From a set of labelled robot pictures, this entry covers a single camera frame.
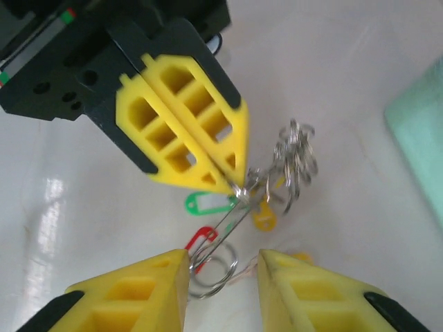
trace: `green key tag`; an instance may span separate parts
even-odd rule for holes
[[[185,209],[195,215],[204,216],[231,210],[236,204],[234,196],[213,194],[211,192],[194,192],[185,200]]]

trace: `yellow key tag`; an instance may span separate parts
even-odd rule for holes
[[[252,211],[252,219],[257,229],[263,232],[270,232],[277,224],[277,217],[266,200],[260,203],[260,211]]]

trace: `green cloth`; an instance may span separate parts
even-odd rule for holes
[[[443,58],[386,109],[385,117],[443,226]]]

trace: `red key tag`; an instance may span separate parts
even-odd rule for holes
[[[200,228],[195,235],[192,237],[191,241],[189,241],[189,243],[186,245],[185,249],[191,253],[190,249],[192,247],[198,247],[201,243],[203,243],[204,241],[208,240],[209,242],[213,242],[218,236],[218,232],[210,227],[210,226],[203,226],[202,228]],[[195,270],[195,274],[197,274],[198,272],[200,272],[201,268],[203,268],[203,265],[205,265],[205,263],[202,263],[196,270]]]

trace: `metal wire loop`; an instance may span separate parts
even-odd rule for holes
[[[318,173],[317,160],[312,146],[309,144],[309,139],[314,134],[315,130],[312,126],[299,124],[291,119],[289,129],[282,128],[278,133],[279,140],[273,150],[271,166],[267,169],[250,169],[244,187],[230,182],[239,203],[235,204],[233,209],[215,226],[218,229],[222,223],[229,221],[229,230],[227,228],[220,238],[208,245],[202,243],[191,256],[191,280],[207,291],[201,293],[190,291],[190,297],[204,299],[213,296],[235,275],[238,256],[234,247],[225,240],[252,209],[260,209],[260,202],[266,199],[268,203],[284,205],[283,214],[286,214],[291,209],[293,202],[300,196],[300,184],[311,184],[312,177]],[[276,185],[284,185],[287,193],[286,199],[275,193],[274,186]],[[220,256],[215,255],[215,251],[219,246],[223,246],[229,251],[231,255],[230,264]],[[200,265],[211,260],[223,266],[225,275],[218,282],[209,284],[202,282],[195,272]]]

